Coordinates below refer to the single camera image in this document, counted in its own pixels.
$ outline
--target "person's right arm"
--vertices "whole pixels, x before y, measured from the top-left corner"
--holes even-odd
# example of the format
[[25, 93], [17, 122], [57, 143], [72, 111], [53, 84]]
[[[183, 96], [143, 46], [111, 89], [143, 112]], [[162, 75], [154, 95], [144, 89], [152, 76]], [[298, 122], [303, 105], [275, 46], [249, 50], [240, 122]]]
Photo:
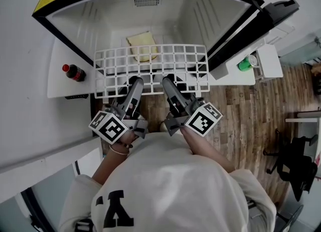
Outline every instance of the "person's right arm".
[[201, 137], [188, 127], [181, 127], [180, 130], [193, 154], [208, 157], [216, 161], [228, 173], [235, 170], [233, 163], [220, 154], [220, 152], [217, 151], [205, 138]]

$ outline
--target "person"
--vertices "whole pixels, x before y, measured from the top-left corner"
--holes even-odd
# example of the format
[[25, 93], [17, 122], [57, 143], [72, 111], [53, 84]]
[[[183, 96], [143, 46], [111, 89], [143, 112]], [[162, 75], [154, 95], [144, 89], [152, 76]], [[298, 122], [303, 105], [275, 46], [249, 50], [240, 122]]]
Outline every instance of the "person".
[[92, 178], [75, 178], [59, 231], [272, 232], [276, 208], [251, 171], [180, 130], [144, 140], [126, 132]]

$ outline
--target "green can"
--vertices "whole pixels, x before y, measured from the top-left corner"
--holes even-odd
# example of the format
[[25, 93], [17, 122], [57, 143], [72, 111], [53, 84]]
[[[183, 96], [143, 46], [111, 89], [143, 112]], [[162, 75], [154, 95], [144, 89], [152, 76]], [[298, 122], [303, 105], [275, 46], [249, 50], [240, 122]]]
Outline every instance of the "green can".
[[243, 61], [239, 63], [239, 69], [242, 71], [247, 71], [249, 69], [252, 69], [257, 65], [257, 59], [254, 55], [247, 56]]

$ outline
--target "white wire rack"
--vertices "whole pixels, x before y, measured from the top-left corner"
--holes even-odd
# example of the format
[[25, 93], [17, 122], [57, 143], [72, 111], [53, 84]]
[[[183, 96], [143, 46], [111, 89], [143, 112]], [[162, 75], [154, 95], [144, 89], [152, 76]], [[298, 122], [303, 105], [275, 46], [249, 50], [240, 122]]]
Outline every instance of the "white wire rack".
[[[162, 79], [173, 74], [185, 92], [208, 92], [208, 59], [204, 45], [163, 44], [121, 47], [95, 52], [95, 98], [126, 96], [130, 79], [144, 81], [142, 95], [163, 94]], [[206, 70], [199, 71], [199, 65]]]

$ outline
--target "office chair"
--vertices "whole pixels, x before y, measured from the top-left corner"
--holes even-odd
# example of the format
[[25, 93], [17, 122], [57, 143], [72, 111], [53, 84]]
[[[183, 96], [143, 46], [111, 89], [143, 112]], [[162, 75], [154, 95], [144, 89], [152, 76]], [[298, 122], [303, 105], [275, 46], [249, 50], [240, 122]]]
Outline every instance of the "office chair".
[[[282, 134], [278, 130], [275, 132], [277, 134], [276, 144], [279, 144], [280, 150], [278, 153], [263, 151], [265, 156], [278, 157], [273, 168], [271, 170], [267, 169], [266, 173], [272, 174], [276, 169], [283, 181], [291, 183], [294, 196], [299, 201], [303, 191], [310, 191], [317, 172], [316, 163], [312, 162], [311, 157], [303, 155], [305, 143], [309, 142], [309, 145], [312, 145], [317, 138], [293, 138], [290, 143], [288, 139], [283, 139]], [[289, 169], [289, 172], [284, 171], [284, 166]]]

